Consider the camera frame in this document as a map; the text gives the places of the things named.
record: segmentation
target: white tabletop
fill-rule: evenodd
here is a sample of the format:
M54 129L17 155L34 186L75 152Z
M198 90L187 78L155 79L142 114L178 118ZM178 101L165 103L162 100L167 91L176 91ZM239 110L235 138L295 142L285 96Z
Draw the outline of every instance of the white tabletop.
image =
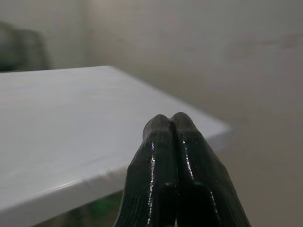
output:
M176 112L214 150L225 146L226 124L113 67L0 74L0 226L120 190L145 124Z

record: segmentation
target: gray chair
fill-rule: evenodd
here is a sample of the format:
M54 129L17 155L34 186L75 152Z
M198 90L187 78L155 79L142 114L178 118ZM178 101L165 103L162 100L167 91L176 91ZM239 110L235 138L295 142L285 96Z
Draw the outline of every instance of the gray chair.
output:
M42 36L0 22L0 72L49 69Z

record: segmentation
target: finger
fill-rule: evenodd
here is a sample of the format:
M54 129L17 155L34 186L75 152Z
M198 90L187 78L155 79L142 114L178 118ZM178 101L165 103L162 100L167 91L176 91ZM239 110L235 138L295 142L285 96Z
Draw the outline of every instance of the finger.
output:
M177 203L177 163L170 121L151 119L143 142L127 170L116 227L174 226Z
M179 179L178 226L249 227L228 172L185 113L175 127Z

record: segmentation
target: white table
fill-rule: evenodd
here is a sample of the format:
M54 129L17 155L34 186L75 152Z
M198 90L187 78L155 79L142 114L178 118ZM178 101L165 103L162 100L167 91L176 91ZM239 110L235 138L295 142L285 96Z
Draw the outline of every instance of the white table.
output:
M113 67L0 74L0 226L121 190L147 121L176 112L214 150L226 145L226 124Z

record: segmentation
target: beige wall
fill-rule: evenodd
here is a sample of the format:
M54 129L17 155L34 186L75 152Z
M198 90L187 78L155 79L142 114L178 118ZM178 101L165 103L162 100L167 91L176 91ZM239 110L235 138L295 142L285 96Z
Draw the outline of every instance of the beige wall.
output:
M219 156L253 226L302 222L302 9L299 0L88 0L94 64L234 126Z
M0 21L39 31L52 68L87 66L83 0L0 0Z

